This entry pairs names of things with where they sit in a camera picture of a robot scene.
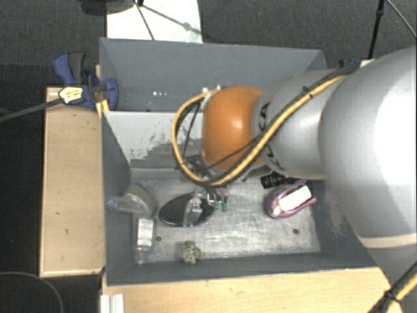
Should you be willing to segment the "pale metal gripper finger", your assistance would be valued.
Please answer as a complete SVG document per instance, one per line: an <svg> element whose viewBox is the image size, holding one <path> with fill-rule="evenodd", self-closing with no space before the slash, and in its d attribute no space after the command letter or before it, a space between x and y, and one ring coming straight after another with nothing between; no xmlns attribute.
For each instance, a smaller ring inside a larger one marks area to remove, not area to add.
<svg viewBox="0 0 417 313"><path fill-rule="evenodd" d="M184 208L183 226L193 226L195 216L195 198L190 198Z"/></svg>
<svg viewBox="0 0 417 313"><path fill-rule="evenodd" d="M203 202L199 198L192 199L192 208L191 208L191 221L192 223L201 222L203 214Z"/></svg>

